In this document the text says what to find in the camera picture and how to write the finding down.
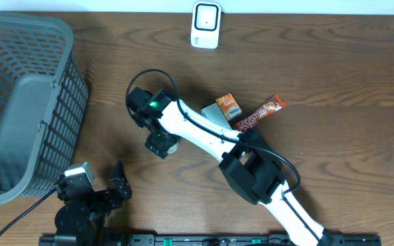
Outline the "green lid jar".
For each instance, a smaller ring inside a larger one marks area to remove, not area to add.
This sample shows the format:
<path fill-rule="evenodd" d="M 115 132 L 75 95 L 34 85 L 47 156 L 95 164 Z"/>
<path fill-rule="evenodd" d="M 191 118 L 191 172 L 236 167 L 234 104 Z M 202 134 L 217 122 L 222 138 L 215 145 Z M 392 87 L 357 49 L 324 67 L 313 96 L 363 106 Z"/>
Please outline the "green lid jar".
<path fill-rule="evenodd" d="M 176 152 L 179 149 L 180 146 L 180 142 L 176 142 L 172 147 L 170 147 L 167 151 L 168 154 L 172 154 L 174 152 Z"/>

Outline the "white green medicine box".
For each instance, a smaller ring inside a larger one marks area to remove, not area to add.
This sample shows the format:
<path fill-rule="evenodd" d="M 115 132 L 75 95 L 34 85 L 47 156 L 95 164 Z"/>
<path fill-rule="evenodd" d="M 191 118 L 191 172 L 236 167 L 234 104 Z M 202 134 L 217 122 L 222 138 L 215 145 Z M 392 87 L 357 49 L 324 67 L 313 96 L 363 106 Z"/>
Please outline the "white green medicine box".
<path fill-rule="evenodd" d="M 224 113 L 219 108 L 217 103 L 213 103 L 203 109 L 201 109 L 201 113 L 206 119 L 212 121 L 213 123 L 223 126 L 224 128 L 231 129 L 230 124 L 228 123 Z"/>

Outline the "orange chocolate bar wrapper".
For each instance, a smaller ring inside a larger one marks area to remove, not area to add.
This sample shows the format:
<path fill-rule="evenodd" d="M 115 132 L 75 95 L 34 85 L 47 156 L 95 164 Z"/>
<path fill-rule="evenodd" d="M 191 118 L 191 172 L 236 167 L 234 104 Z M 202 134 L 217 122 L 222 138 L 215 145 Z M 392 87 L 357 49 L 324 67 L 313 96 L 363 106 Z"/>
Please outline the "orange chocolate bar wrapper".
<path fill-rule="evenodd" d="M 248 129 L 254 128 L 258 124 L 259 120 L 276 113 L 278 110 L 286 106 L 286 102 L 278 94 L 274 94 L 272 97 L 268 98 L 257 110 L 255 110 L 254 113 L 239 121 L 233 127 L 235 130 L 244 133 Z"/>

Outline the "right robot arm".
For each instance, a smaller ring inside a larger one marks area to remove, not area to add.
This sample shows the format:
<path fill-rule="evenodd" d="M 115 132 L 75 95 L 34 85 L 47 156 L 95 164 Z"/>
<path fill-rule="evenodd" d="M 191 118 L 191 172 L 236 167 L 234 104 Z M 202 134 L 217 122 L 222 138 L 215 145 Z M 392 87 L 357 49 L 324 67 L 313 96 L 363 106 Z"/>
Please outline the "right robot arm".
<path fill-rule="evenodd" d="M 150 135 L 145 146 L 165 159 L 186 139 L 219 163 L 231 189 L 245 201 L 264 206 L 283 226 L 295 245 L 331 245 L 332 235 L 293 196 L 282 164 L 256 131 L 245 133 L 220 126 L 168 91 L 151 94 L 139 87 L 126 94 L 126 106 L 138 127 Z"/>

